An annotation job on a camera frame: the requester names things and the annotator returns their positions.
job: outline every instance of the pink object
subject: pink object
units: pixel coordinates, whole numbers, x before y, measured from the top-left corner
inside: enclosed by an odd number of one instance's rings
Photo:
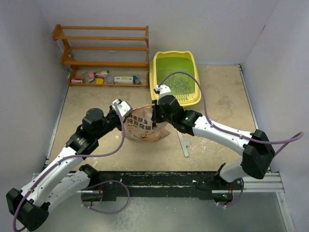
[[[89,79],[95,79],[94,72],[89,72]]]

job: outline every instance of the cat litter bag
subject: cat litter bag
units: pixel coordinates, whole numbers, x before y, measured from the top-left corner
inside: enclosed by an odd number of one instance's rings
[[[168,136],[169,131],[164,129],[168,123],[162,122],[153,126],[152,113],[152,105],[133,109],[125,122],[126,138],[154,142]]]

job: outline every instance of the litter box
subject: litter box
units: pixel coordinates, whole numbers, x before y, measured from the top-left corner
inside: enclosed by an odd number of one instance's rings
[[[183,71],[191,74],[198,82],[197,67],[193,55],[189,51],[157,52],[150,64],[150,93],[152,100],[158,99],[154,88],[164,77],[172,72]],[[172,95],[181,106],[190,106],[199,102],[201,92],[197,84],[185,74],[175,74],[169,77],[163,84],[167,85]]]

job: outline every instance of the table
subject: table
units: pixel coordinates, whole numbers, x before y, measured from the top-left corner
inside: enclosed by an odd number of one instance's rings
[[[140,69],[109,70],[115,75],[136,75],[142,82],[146,78],[145,72]],[[197,65],[197,70],[210,118],[243,131],[255,131],[238,65]],[[82,72],[85,70],[79,70],[77,76]],[[107,114],[112,101],[118,98],[128,101],[134,108],[151,103],[150,91],[146,88],[69,87],[50,160],[59,154],[89,109],[101,108]],[[202,101],[190,109],[203,114]],[[222,163],[239,158],[234,151],[211,140],[184,135],[184,138],[190,139],[191,144],[188,147],[189,157],[185,158],[176,130],[171,125],[167,125],[166,129],[170,135],[162,140],[145,142],[125,139],[123,147],[116,154],[88,158],[81,165],[89,163],[100,171],[216,171]],[[113,130],[99,140],[99,147],[92,154],[111,152],[118,147],[120,140],[120,131]]]

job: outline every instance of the shelf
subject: shelf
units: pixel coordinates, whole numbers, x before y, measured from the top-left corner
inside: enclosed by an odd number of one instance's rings
[[[117,37],[117,36],[67,36],[64,29],[80,30],[143,30],[144,37]],[[61,58],[63,65],[70,65],[71,75],[69,78],[70,86],[133,86],[149,87],[149,31],[146,27],[92,27],[92,26],[61,26],[57,24],[52,33],[54,40],[62,40],[64,51]],[[68,40],[118,40],[118,41],[145,41],[145,47],[105,47],[105,46],[70,46]],[[145,51],[145,62],[119,62],[119,61],[85,61],[75,60],[72,50],[111,50],[111,51]],[[79,66],[90,67],[130,67],[130,68],[147,68],[147,78],[145,85],[117,85],[117,84],[91,84],[91,83],[71,83],[70,80],[75,76]]]

